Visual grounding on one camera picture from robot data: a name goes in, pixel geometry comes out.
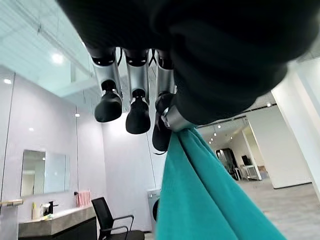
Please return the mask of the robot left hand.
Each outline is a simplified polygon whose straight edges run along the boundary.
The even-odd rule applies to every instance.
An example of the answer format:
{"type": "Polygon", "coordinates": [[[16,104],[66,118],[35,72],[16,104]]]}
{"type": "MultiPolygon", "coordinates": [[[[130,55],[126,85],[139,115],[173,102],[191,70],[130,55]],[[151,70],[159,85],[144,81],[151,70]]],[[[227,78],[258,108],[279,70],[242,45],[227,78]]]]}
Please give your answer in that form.
{"type": "Polygon", "coordinates": [[[319,33],[317,0],[60,0],[97,69],[105,95],[99,122],[120,116],[108,72],[115,49],[143,67],[156,50],[157,97],[152,144],[172,132],[238,115],[286,76],[319,33]]]}

